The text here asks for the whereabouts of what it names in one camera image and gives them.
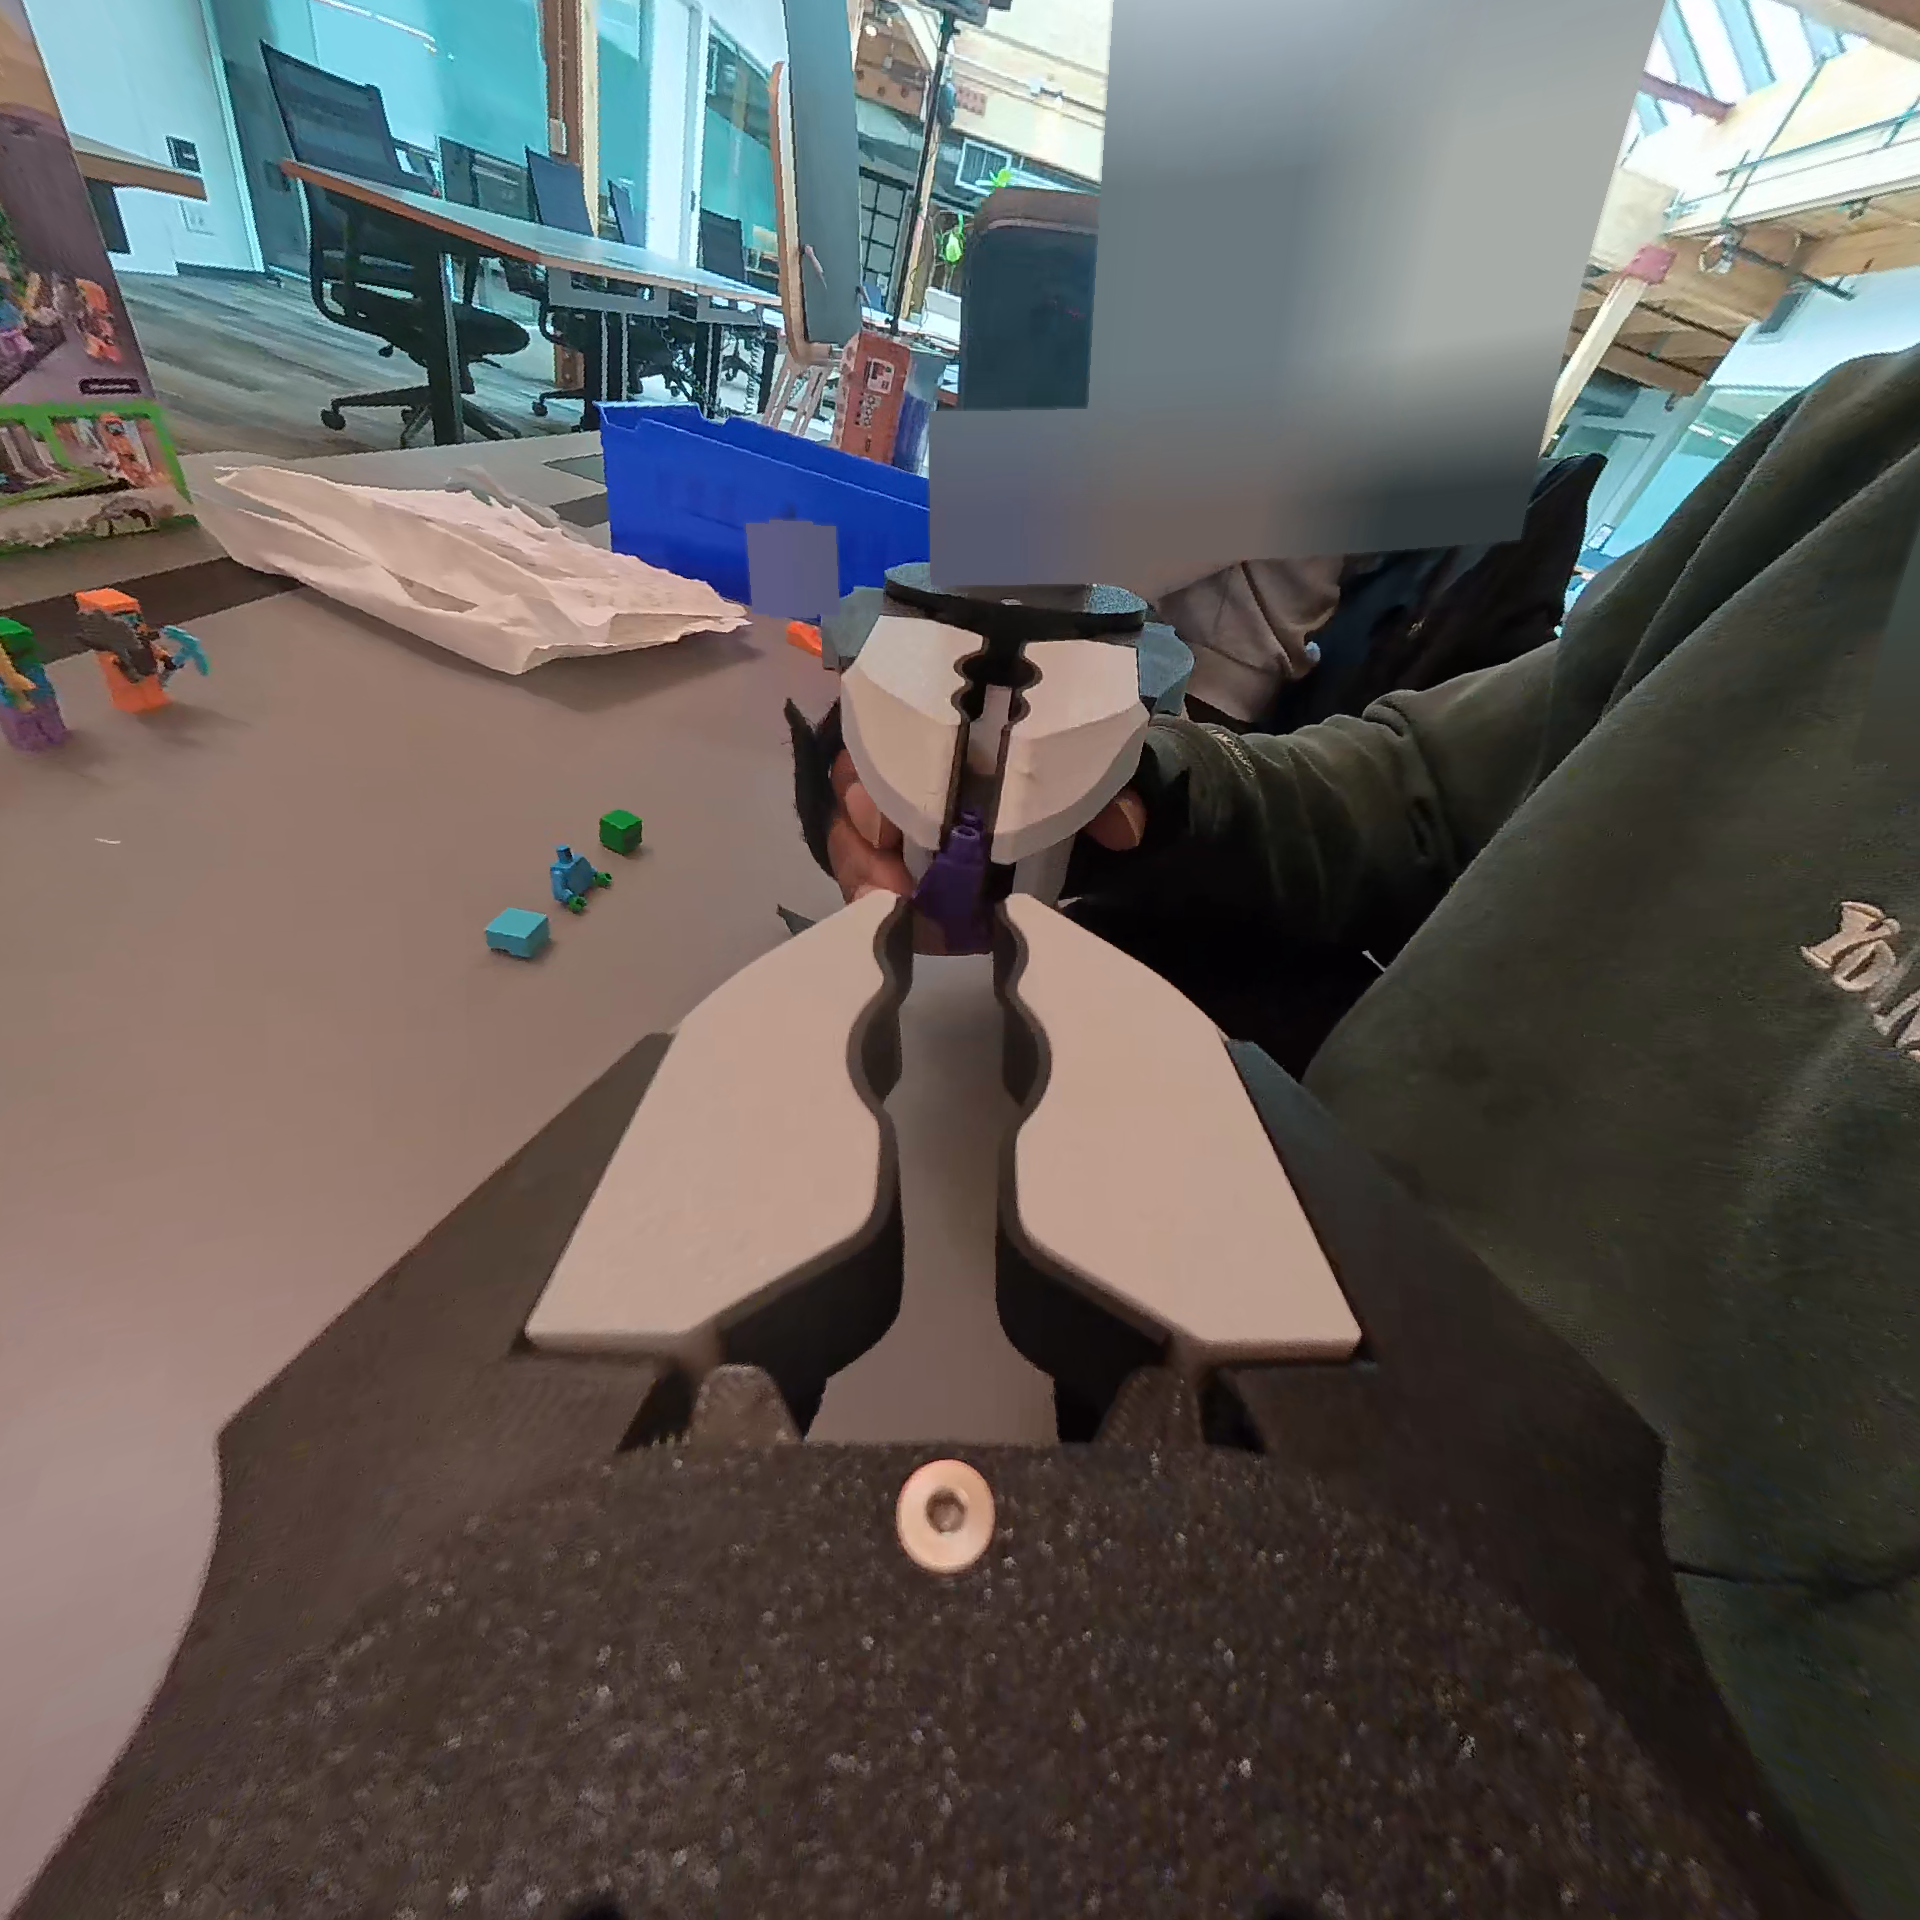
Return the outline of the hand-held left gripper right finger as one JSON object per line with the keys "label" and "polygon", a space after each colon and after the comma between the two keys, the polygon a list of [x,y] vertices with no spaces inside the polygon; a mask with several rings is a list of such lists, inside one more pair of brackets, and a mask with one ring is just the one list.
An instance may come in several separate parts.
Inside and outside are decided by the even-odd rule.
{"label": "hand-held left gripper right finger", "polygon": [[1012,895],[994,914],[994,1314],[1092,1440],[1129,1378],[1195,1406],[1236,1369],[1342,1366],[1363,1327],[1244,1083],[1173,982]]}

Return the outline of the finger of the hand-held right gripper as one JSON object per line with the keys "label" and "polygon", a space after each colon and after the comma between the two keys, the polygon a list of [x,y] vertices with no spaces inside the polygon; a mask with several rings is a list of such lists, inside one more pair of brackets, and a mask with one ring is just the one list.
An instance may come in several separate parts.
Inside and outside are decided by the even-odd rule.
{"label": "finger of the hand-held right gripper", "polygon": [[992,862],[1017,868],[1067,846],[1138,767],[1148,705],[1132,643],[1027,643],[1003,736]]}
{"label": "finger of the hand-held right gripper", "polygon": [[986,640],[935,620],[879,620],[842,670],[842,739],[857,781],[907,850],[940,850],[961,804],[992,786]]}

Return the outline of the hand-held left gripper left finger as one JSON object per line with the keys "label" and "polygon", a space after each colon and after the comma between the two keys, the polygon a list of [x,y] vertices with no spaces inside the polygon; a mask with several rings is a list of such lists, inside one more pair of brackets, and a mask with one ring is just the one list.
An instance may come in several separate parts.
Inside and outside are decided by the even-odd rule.
{"label": "hand-held left gripper left finger", "polygon": [[795,1426],[901,1312],[901,1078],[912,920],[866,895],[674,1027],[526,1341],[703,1382],[757,1366]]}

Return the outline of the purple toy legs piece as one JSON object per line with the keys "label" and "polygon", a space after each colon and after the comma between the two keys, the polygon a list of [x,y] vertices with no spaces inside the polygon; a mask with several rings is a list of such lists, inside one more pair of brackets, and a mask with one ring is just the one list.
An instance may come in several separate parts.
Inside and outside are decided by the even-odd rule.
{"label": "purple toy legs piece", "polygon": [[921,955],[982,955],[992,949],[992,837],[978,804],[961,804],[944,846],[912,890]]}

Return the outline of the blue plastic bin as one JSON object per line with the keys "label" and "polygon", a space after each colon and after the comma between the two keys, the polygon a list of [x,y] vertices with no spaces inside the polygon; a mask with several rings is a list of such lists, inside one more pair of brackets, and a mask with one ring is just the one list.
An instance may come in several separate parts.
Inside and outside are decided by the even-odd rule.
{"label": "blue plastic bin", "polygon": [[696,407],[598,410],[611,546],[770,616],[818,620],[929,562],[929,482]]}

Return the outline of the small orange grey brick model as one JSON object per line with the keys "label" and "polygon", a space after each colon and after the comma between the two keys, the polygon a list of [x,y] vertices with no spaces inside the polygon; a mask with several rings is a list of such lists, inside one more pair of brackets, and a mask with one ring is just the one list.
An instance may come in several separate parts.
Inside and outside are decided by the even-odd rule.
{"label": "small orange grey brick model", "polygon": [[146,716],[174,705],[177,674],[211,674],[205,648],[179,626],[154,626],[125,588],[74,594],[81,643],[96,656],[111,705]]}

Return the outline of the green headed toy minifigure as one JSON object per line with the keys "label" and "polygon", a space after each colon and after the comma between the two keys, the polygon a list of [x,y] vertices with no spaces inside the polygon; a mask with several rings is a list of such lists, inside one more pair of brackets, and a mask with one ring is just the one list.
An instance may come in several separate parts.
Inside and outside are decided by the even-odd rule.
{"label": "green headed toy minifigure", "polygon": [[67,745],[70,730],[62,713],[49,665],[36,633],[13,616],[2,629],[2,739],[19,753],[49,753]]}

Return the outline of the person's right forearm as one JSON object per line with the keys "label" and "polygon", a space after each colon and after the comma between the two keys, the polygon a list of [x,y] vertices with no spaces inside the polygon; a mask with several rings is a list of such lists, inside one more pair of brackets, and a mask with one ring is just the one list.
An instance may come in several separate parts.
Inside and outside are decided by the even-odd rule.
{"label": "person's right forearm", "polygon": [[1658,659],[1584,599],[1537,650],[1361,713],[1281,736],[1150,723],[1144,833],[1111,879],[1312,947],[1406,933]]}

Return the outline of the person's right hand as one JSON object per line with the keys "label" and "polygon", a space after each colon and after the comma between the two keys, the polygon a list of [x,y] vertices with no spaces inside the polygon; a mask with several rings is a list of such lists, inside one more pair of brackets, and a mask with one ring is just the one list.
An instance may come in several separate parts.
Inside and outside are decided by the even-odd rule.
{"label": "person's right hand", "polygon": [[[852,753],[829,764],[834,811],[827,825],[827,859],[844,901],[889,890],[910,896],[915,879],[904,859],[901,827],[895,827],[865,791]],[[1082,831],[1079,843],[1105,850],[1132,850],[1144,839],[1144,798],[1124,786]]]}

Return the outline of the orange cardboard box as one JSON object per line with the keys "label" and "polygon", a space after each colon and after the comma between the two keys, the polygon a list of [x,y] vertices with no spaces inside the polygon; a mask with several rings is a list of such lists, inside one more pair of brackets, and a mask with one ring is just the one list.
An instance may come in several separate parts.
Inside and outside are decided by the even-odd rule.
{"label": "orange cardboard box", "polygon": [[842,348],[829,444],[904,472],[924,472],[944,375],[944,351],[865,327]]}

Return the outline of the white crumpled paper bag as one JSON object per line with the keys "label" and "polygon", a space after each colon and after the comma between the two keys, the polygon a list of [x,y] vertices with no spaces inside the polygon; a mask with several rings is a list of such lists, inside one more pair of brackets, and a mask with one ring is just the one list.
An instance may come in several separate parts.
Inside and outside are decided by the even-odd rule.
{"label": "white crumpled paper bag", "polygon": [[290,467],[221,467],[195,509],[239,564],[493,674],[752,623],[708,583],[594,546],[493,482],[399,491]]}

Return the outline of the dark green hoodie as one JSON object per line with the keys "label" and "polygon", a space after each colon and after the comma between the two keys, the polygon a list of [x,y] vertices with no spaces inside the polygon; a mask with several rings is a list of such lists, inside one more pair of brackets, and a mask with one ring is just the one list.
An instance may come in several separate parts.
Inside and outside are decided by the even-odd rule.
{"label": "dark green hoodie", "polygon": [[1308,1068],[1662,1440],[1695,1633],[1865,1918],[1917,1914],[1917,746],[1863,751],[1913,541],[1907,348],[1588,588],[1658,665]]}

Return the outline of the grey board on wooden easel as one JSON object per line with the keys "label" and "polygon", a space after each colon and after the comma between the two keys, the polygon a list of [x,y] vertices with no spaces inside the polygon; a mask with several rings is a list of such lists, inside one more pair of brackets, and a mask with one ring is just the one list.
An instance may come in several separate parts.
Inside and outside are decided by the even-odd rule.
{"label": "grey board on wooden easel", "polygon": [[849,5],[784,4],[784,42],[770,75],[781,357],[760,422],[806,436],[866,322]]}

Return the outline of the wooden top office table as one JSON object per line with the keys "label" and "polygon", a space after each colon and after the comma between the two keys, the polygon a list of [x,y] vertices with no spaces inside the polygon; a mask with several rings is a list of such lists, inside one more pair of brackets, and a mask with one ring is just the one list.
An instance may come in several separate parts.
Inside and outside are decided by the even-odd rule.
{"label": "wooden top office table", "polygon": [[428,417],[437,444],[464,442],[471,422],[447,278],[451,265],[464,255],[526,262],[547,278],[549,305],[563,315],[600,315],[600,373],[594,394],[590,394],[590,410],[605,410],[611,398],[628,396],[635,379],[628,327],[651,321],[696,328],[692,394],[703,411],[713,411],[724,328],[764,327],[781,315],[781,296],[772,289],[682,265],[643,247],[414,194],[300,158],[285,158],[281,171],[305,190],[344,205],[344,225],[376,217],[408,232],[406,258],[413,262],[413,284],[425,305],[420,363],[428,373]]}

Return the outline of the black office chair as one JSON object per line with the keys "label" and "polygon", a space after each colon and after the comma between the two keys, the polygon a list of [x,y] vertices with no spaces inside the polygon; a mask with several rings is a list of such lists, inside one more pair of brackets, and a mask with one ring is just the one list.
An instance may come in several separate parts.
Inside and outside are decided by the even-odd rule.
{"label": "black office chair", "polygon": [[[318,64],[262,45],[262,67],[293,162],[379,190],[408,190],[396,139],[376,86],[348,83]],[[428,373],[428,385],[335,396],[324,407],[325,431],[344,431],[344,410],[399,414],[399,442],[430,423],[437,442],[467,432],[511,440],[516,427],[473,403],[473,363],[529,348],[531,334],[456,293],[444,238],[376,205],[302,183],[307,212],[307,293],[324,321],[379,339]]]}

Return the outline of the brick set cardboard box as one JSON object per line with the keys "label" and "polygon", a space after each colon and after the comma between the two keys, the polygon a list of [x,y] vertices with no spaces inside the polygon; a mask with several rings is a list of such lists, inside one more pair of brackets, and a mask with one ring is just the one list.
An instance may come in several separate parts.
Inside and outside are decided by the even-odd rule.
{"label": "brick set cardboard box", "polygon": [[31,15],[7,4],[2,555],[192,519]]}

